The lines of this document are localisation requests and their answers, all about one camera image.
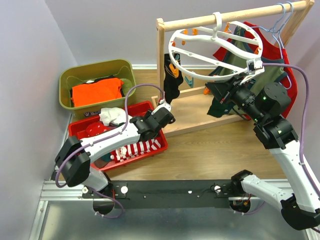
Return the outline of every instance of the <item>gray wall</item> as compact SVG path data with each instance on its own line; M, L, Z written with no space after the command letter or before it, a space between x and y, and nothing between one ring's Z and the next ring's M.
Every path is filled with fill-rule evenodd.
M242 10L244 3L252 8L266 4L263 0L45 1L79 64L125 58L137 65L156 64L156 18L172 21ZM268 4L276 3L277 0L268 1ZM264 22L267 27L274 24L272 17L256 21ZM165 35L167 42L171 34ZM208 57L217 49L212 44L204 46L189 42L184 49ZM182 64L206 64L191 58L181 61Z
M133 64L156 63L155 19L165 21L210 15L213 12L231 12L276 4L278 0L46 0L70 49L80 64L125 58ZM305 155L320 177L320 123L319 62L320 62L320 5L316 2L302 26L287 46L290 62L306 70L310 80L311 97L307 115ZM251 22L270 28L279 16L253 19ZM190 47L196 53L209 56L217 47ZM194 64L182 59L182 63ZM289 115L297 132L305 99L305 83L296 72L299 94Z
M58 76L76 64L43 0L0 3L0 232L28 239L68 114Z

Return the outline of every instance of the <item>orange clothespin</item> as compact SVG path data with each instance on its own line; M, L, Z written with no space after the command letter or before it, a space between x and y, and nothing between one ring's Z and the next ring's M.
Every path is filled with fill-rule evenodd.
M183 34L188 35L188 30L185 29L185 30L183 31Z
M192 28L192 35L193 36L198 35L198 29Z
M173 73L175 78L179 77L179 69L178 68L175 68L172 63L170 63L169 68L170 68L170 70Z
M208 95L209 93L210 93L209 88L205 87L205 88L204 88L204 91L203 91L203 94L204 94L204 95Z
M254 54L258 54L261 51L261 47L257 47L254 51Z
M230 27L230 23L227 22L226 25L225 25L225 28L224 28L224 32L227 33L227 34L231 34L232 32L229 30L229 27Z

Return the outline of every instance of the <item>black sock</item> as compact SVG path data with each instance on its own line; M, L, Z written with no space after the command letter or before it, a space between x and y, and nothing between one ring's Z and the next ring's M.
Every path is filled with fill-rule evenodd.
M180 55L178 53L174 54L174 58L179 56L178 62L180 64ZM176 99L180 95L179 85L184 82L181 71L179 71L179 76L176 78L170 69L171 59L169 53L164 55L164 72L165 78L163 83L165 101L171 103L173 99Z

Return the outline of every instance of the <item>red cloth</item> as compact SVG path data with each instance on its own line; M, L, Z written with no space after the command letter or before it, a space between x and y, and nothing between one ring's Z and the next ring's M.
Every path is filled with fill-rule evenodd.
M249 27L255 27L253 28L254 31L256 31L256 33L260 36L261 40L262 40L262 45L263 45L263 50L262 50L262 57L266 58L266 59L270 59L270 60L277 60L277 59L281 59L281 55L280 55L280 49L274 45L272 45L270 42L268 42L268 40L265 38L265 36L261 33L260 29L258 27L256 27L257 25L254 25L250 22L245 21L244 24L248 25ZM245 31L244 36L246 38L250 38L253 39L254 37L252 36L252 34L248 31ZM252 49L252 51L255 51L257 46L256 45L252 45L249 44L250 48ZM219 60L222 61L225 57L227 53L227 50L223 47L220 47L214 54L213 56ZM285 64L290 64L289 60L288 60L288 55L285 49L282 49L282 55L283 55L283 60ZM283 117L287 117L293 104L295 103L296 97L298 95L298 85L297 85L297 81L295 78L294 73L292 72L291 68L285 67L284 71L288 74L292 86L290 89L287 89L288 92L288 96L291 99L291 103L290 105L284 110L284 112L282 113ZM288 80L287 77L285 77L284 79L282 79L280 81L280 83L285 86L286 88L288 88L290 86L290 82Z
M102 103L122 98L121 87L124 84L119 78L108 78L95 83L80 84L72 87L74 107Z
M111 152L111 159L115 162L123 162L145 153L150 153L161 148L161 144L156 139L140 141L134 144L120 147Z
M104 132L110 131L112 128L105 126L101 121L91 123L86 127L85 131L90 137L94 137Z

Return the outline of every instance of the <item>cable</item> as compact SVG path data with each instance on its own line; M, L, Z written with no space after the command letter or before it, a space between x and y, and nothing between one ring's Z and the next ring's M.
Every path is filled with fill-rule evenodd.
M124 206L123 206L117 199L115 199L114 197L112 198L112 197L110 197L110 196L104 195L104 194L98 192L97 190L93 189L92 187L90 187L90 189L91 189L95 194L99 195L100 197L105 198L105 199L110 199L110 200L113 201L114 203L117 203L117 204L120 206L120 208L121 208L121 212L120 212L117 216L108 216L108 215L104 215L104 214L101 214L101 213L99 213L99 212L96 212L97 215L100 215L100 216L102 216L103 218L106 218L106 219L117 219L117 218L119 218L122 214L124 214L125 208L124 208Z
M259 212L264 206L265 206L266 202L264 201L260 207L258 207L256 210L252 211L252 212L241 212L241 211L236 211L236 210L231 210L234 213L238 213L241 215L252 215L252 214L256 214L257 212Z
M314 227L312 227L311 229L312 229L313 231L317 232L318 234L320 234L320 230L318 230L318 229L316 229L316 228L314 228Z
M142 86L150 86L150 87L155 87L155 88L159 89L159 91L161 92L161 95L162 95L162 99L165 98L165 92L164 92L159 86L157 86L157 85L155 85L155 84L144 83L144 84L138 84L138 85L130 88L130 90L127 92L127 94L126 94L126 96L125 96L125 100L124 100L125 124L124 124L122 130L121 130L121 131L118 131L118 132L116 132L115 134L112 134L112 135L110 135L110 136L106 136L106 137L104 137L104 138L101 138L101 139L99 139L99 140L96 140L96 141L93 142L93 144L97 144L97 143L100 143L100 142L102 142L102 141L104 141L104 140L113 138L113 137L121 134L121 133L126 129L126 127L127 127L128 124L129 124L129 114L128 114L128 98L129 98L129 95L131 94L131 92L132 92L134 89L136 89L136 88L138 88L138 87L142 87ZM80 151L84 150L85 148L87 148L87 147L89 147L89 146L90 146L90 144L87 144L87 145L84 145L84 146L82 146L82 147L79 147L78 149L76 149L75 151L73 151L73 152L63 161L63 163L62 163L61 166L59 167L59 169L58 169L58 171L57 171L57 173L56 173L56 176L55 176L55 184L56 184L56 186L57 186L58 188L63 188L64 186L67 185L67 183L64 183L64 184L62 184L62 185L59 184L59 176L60 176L60 174L61 174L61 172L62 172L62 169L63 169L63 168L65 167L65 165L67 164L67 162L70 161L70 159L71 159L74 155L76 155L77 153L79 153ZM93 189L93 188L92 188L92 190L93 190L97 195L99 195L99 196L101 196L101 197L104 197L104 198L106 198L106 199L110 199L110 200L116 202L116 203L121 207L121 209L122 209L122 212L121 212L120 215L123 214L124 207L121 205L121 203L120 203L119 201L117 201L115 198L112 198L112 197L103 195L102 193L96 191L96 190Z
M238 112L238 111L235 109L234 106L232 107L232 110L233 110L240 118L242 118L243 120L250 121L250 119L247 119L245 116L243 116L242 114L240 114L240 112Z
M298 70L305 81L305 102L304 102L304 107L303 107L303 113L302 113L302 121L301 121L301 141L300 141L300 147L299 147L299 158L300 158L300 165L302 166L307 178L309 179L313 189L316 191L318 197L320 197L320 189L318 189L315 181L313 180L312 176L310 175L308 168L305 165L305 160L304 160L304 143L305 143L305 127L306 127L306 115L307 115L307 110L308 110L308 103L309 103L309 94L310 94L310 88L309 88L309 81L306 72L301 69L298 66L294 66L291 64L285 64L285 63L262 63L264 67L286 67L286 68L292 68L295 70Z

